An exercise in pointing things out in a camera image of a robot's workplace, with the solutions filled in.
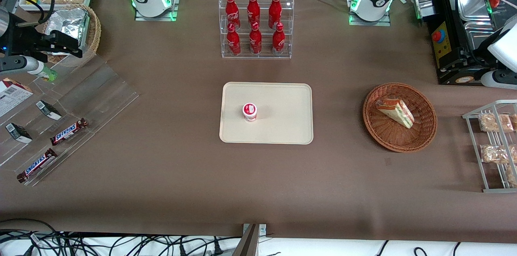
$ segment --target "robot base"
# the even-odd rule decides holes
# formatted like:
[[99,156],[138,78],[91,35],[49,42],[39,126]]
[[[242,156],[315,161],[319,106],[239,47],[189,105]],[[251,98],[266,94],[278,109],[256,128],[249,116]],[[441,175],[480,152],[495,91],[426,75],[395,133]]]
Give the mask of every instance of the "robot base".
[[378,20],[378,21],[365,21],[362,20],[357,13],[351,10],[352,3],[354,1],[347,0],[347,4],[349,6],[349,24],[352,26],[384,26],[388,27],[391,26],[390,17],[389,17],[389,11],[384,14],[384,16]]
[[170,0],[170,3],[172,6],[156,17],[146,17],[135,11],[135,21],[175,22],[178,15],[179,0]]

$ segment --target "packaged bread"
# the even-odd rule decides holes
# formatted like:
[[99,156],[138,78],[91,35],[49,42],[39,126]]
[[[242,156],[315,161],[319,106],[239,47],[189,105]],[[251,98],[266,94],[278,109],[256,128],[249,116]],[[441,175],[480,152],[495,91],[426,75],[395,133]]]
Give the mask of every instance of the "packaged bread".
[[517,131],[517,114],[510,115],[510,122],[512,122],[513,129]]
[[406,128],[411,128],[415,122],[410,109],[401,99],[380,99],[375,103],[379,111],[390,117],[395,122],[403,125]]
[[[483,132],[499,132],[499,126],[497,125],[494,114],[480,114],[478,119],[479,125]],[[513,126],[509,115],[499,114],[499,120],[501,121],[503,132],[513,131]]]
[[506,180],[508,181],[508,183],[512,185],[512,187],[517,187],[517,180],[515,179],[512,167],[509,164],[506,165],[506,171],[504,173],[506,174]]
[[[517,145],[510,145],[508,147],[510,147],[513,160],[517,163]],[[508,153],[503,145],[481,145],[481,160],[486,163],[510,163]]]

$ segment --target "snickers bar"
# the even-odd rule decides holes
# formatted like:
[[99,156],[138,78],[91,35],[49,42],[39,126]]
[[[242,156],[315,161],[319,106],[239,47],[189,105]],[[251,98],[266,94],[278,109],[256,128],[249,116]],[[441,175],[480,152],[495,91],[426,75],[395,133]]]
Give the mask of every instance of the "snickers bar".
[[84,118],[75,122],[72,126],[66,128],[63,132],[55,135],[53,138],[50,138],[50,142],[52,142],[52,146],[55,146],[64,140],[70,138],[72,135],[77,133],[77,131],[83,129],[85,126],[88,126],[88,122],[84,120]]
[[57,157],[57,154],[52,150],[48,149],[45,154],[43,154],[38,160],[36,160],[31,166],[29,166],[24,172],[20,173],[16,179],[19,182],[23,183],[27,181],[27,179],[36,173],[36,170],[39,168],[45,167],[47,164],[52,162]]

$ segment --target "metal bracket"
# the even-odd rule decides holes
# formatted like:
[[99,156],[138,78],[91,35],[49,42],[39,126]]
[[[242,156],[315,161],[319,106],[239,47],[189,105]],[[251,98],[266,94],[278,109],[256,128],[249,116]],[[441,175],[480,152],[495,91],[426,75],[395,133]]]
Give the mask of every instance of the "metal bracket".
[[244,224],[244,236],[231,256],[256,256],[259,237],[266,235],[266,224]]

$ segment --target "red emergency stop button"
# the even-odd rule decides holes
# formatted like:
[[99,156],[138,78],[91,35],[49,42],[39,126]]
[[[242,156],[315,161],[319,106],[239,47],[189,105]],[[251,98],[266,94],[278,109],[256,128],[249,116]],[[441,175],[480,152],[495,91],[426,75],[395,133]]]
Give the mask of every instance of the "red emergency stop button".
[[445,31],[438,30],[431,35],[434,42],[442,43],[445,39]]

